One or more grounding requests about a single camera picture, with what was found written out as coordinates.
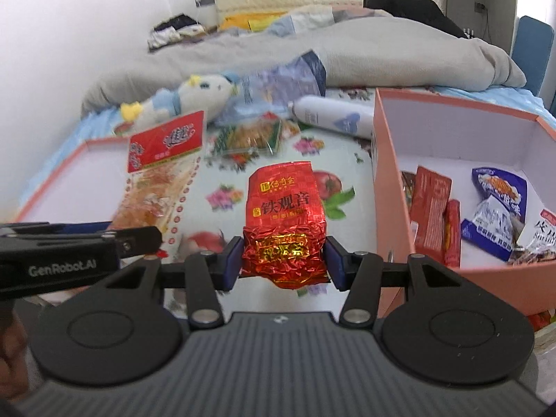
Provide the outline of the person left hand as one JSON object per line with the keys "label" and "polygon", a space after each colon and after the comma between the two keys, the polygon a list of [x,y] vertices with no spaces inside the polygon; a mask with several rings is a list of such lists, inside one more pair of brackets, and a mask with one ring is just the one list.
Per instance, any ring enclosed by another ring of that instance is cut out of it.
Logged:
{"label": "person left hand", "polygon": [[1,331],[1,397],[6,400],[16,400],[28,391],[26,349],[25,328],[12,312],[10,325]]}

